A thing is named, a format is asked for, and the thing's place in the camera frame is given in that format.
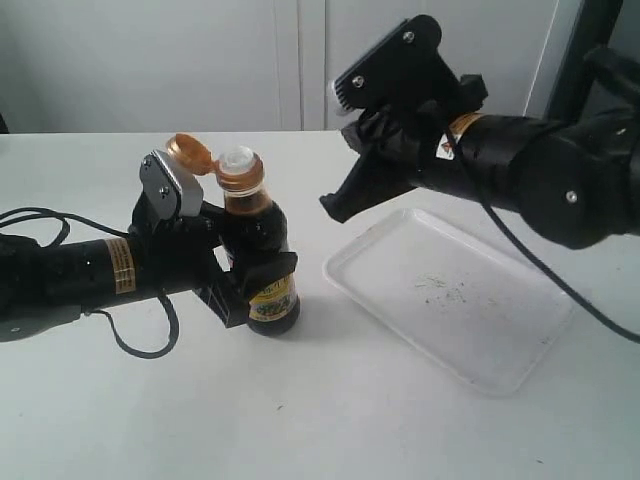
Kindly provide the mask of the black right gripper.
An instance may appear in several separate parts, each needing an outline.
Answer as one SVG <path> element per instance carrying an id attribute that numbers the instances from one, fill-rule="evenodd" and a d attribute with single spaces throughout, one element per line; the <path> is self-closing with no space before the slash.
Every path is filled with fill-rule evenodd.
<path id="1" fill-rule="evenodd" d="M 383 113 L 362 112 L 340 130 L 354 152 L 363 153 L 380 141 L 381 155 L 376 149 L 366 150 L 338 190 L 319 198 L 326 213 L 345 223 L 413 190 L 412 184 L 440 191 L 467 189 L 443 128 L 460 139 L 464 123 L 477 116 L 487 96 L 480 74 L 458 78 L 432 73 L 403 82 Z M 387 120 L 391 132 L 383 138 Z"/>

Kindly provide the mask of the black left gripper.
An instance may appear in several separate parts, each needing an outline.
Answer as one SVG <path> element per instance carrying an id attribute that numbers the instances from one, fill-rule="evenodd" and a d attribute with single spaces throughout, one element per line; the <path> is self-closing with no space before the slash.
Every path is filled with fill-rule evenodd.
<path id="1" fill-rule="evenodd" d="M 244 325 L 250 301 L 295 271 L 298 255 L 277 252 L 250 257 L 225 271 L 214 249 L 221 246 L 225 209 L 203 201 L 197 217 L 160 220 L 142 194 L 134 207 L 128 243 L 135 265 L 129 300 L 191 291 L 225 328 Z"/>

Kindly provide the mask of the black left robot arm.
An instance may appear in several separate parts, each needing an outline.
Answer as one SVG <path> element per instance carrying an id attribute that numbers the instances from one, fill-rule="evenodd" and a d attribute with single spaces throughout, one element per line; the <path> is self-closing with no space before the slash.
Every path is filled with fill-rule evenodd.
<path id="1" fill-rule="evenodd" d="M 82 222 L 106 238 L 69 243 L 74 215 L 46 208 L 19 208 L 2 215 L 3 225 L 55 219 L 61 229 L 42 246 L 19 235 L 1 237 L 1 339 L 23 340 L 69 324 L 83 315 L 156 298 L 169 320 L 165 355 L 179 335 L 179 320 L 168 297 L 193 292 L 227 328 L 246 323 L 250 301 L 261 290 L 294 272 L 298 257 L 281 248 L 245 254 L 224 270 L 214 253 L 224 231 L 222 208 L 204 203 L 193 217 L 160 218 L 139 197 L 126 232 L 89 219 Z"/>

